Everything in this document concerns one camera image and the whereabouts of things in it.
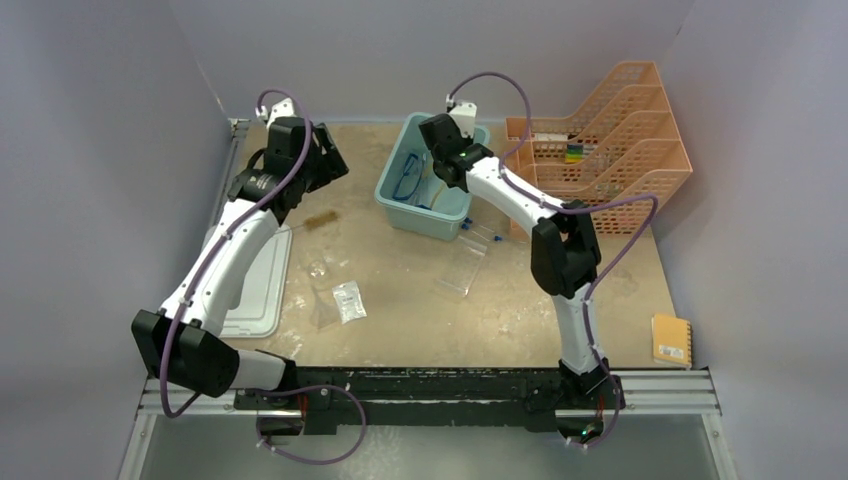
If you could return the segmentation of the blue safety glasses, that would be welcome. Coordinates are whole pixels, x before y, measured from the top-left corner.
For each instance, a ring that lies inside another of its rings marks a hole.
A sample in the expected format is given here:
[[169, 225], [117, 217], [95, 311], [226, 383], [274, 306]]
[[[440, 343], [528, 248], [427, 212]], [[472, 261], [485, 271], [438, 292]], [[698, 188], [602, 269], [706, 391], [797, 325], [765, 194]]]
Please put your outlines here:
[[422, 182], [420, 178], [422, 155], [417, 153], [407, 155], [401, 168], [401, 175], [392, 190], [392, 200], [409, 201], [416, 195]]

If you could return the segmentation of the amber rubber tubing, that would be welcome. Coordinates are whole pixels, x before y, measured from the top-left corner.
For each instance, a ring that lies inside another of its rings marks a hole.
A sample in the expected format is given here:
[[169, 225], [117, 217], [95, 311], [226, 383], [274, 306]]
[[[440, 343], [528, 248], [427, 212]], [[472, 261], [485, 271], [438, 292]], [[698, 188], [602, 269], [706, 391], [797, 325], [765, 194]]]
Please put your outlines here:
[[421, 201], [421, 205], [428, 210], [451, 209], [453, 197], [456, 195], [463, 198], [464, 192], [459, 188], [452, 188], [441, 183], [428, 194], [425, 200]]

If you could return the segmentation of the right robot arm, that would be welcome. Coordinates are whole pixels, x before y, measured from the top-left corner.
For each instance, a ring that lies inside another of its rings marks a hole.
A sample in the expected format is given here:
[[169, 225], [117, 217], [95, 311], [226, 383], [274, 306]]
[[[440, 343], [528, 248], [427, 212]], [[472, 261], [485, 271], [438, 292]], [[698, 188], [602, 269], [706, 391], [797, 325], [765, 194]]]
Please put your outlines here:
[[573, 406], [588, 405], [602, 386], [615, 385], [593, 334], [589, 290], [598, 277], [601, 252], [590, 215], [580, 202], [546, 205], [538, 189], [462, 133], [446, 113], [427, 118], [419, 131], [439, 179], [493, 205], [529, 236], [532, 277], [550, 295], [556, 313], [561, 392]]

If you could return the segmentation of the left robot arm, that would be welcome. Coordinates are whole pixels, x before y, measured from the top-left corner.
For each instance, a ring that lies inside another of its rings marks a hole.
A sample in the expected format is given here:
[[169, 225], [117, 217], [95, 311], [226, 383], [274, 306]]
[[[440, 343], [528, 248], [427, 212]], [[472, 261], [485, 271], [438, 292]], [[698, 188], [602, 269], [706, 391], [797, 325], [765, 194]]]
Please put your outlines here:
[[348, 173], [327, 126], [300, 117], [274, 120], [266, 147], [234, 179], [221, 218], [201, 256], [154, 312], [139, 311], [131, 332], [148, 373], [210, 397], [256, 389], [272, 408], [297, 399], [295, 364], [235, 349], [223, 323], [254, 260], [302, 197]]

